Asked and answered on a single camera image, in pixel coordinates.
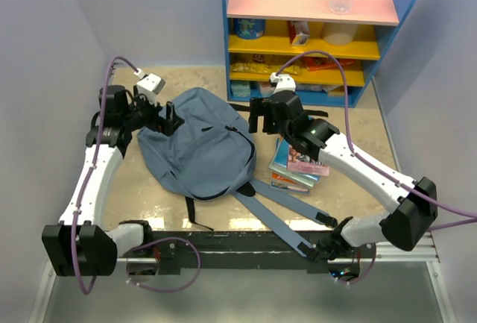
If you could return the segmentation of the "blue student backpack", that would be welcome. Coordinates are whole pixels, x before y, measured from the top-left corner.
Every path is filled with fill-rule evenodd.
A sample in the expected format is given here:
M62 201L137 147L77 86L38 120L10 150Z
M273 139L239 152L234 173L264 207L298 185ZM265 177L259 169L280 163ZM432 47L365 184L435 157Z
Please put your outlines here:
M265 196L317 224L334 228L336 219L254 177L256 146L248 123L230 104L203 88L187 90L173 103L184 123L170 137L142 128L137 139L146 167L162 188L185 198L189 221L196 222L196 201L232 195L300 256L312 260L304 250L315 248L313 244L255 195Z

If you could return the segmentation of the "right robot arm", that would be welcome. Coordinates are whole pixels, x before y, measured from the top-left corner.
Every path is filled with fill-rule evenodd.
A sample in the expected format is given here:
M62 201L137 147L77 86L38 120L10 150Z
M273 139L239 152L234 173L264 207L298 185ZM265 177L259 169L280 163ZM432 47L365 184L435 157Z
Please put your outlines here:
M437 218L437 188L433 181L395 172L348 142L345 134L322 118L313 119L300 98L285 90L270 98L250 100L249 131L280 134L298 153L335 169L370 193L384 212L365 218L348 217L304 253L314 260L348 258L364 244L389 242L412 251Z

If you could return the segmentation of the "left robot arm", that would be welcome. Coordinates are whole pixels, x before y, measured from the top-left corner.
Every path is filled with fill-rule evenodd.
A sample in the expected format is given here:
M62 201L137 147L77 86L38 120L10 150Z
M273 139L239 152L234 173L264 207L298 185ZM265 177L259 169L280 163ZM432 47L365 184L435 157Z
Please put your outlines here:
M100 90L100 110L92 117L78 184L59 222L47 225L42 243L56 274L62 277L111 275L118 258L131 251L147 257L154 250L151 226L127 220L106 232L104 206L133 132L142 128L171 136L184 121L174 105L161 106L157 95L164 81L140 80L129 91L121 85Z

